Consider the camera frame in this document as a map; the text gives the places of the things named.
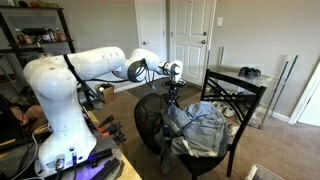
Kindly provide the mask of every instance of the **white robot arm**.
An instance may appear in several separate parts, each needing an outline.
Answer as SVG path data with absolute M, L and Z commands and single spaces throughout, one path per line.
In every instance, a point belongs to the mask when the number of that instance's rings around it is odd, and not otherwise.
M 143 49 L 134 50 L 130 59 L 117 47 L 105 47 L 28 63 L 24 76 L 53 129 L 39 148 L 37 175 L 55 174 L 57 162 L 59 166 L 63 162 L 65 169 L 71 167 L 75 153 L 78 163 L 85 161 L 96 145 L 78 102 L 77 78 L 91 80 L 113 72 L 119 78 L 140 82 L 146 70 L 167 75 L 176 83 L 182 81 L 182 62 L 162 63 L 156 54 Z

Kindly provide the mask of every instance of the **door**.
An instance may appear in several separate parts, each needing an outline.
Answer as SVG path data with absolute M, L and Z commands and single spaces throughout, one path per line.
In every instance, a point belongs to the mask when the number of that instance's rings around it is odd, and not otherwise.
M 172 0 L 171 60 L 183 62 L 182 78 L 202 85 L 213 0 Z
M 306 108 L 300 116 L 299 122 L 320 126 L 320 83 L 312 97 L 309 99 Z
M 139 47 L 167 61 L 165 0 L 135 0 Z

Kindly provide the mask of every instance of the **wall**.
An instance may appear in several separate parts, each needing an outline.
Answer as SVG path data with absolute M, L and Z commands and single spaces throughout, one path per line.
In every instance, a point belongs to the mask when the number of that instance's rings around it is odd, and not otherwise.
M 53 1 L 64 8 L 71 37 L 74 39 L 76 52 L 105 46 L 120 47 L 126 57 L 130 57 L 133 49 L 138 47 L 138 33 L 134 0 L 56 0 Z M 12 31 L 24 27 L 58 27 L 62 30 L 59 18 L 55 11 L 5 11 L 5 19 L 9 22 Z M 1 48 L 6 48 L 8 42 L 0 33 Z M 47 52 L 54 54 L 69 53 L 67 44 L 43 46 Z M 14 55 L 6 56 L 17 63 Z M 8 63 L 4 63 L 8 71 L 12 71 Z M 22 68 L 15 67 L 22 76 Z M 111 73 L 102 78 L 117 80 Z M 127 86 L 131 83 L 114 84 L 116 88 Z
M 275 109 L 291 116 L 320 56 L 320 2 L 318 0 L 217 0 L 209 65 L 224 47 L 223 65 L 260 68 L 280 76 L 286 60 L 298 61 Z

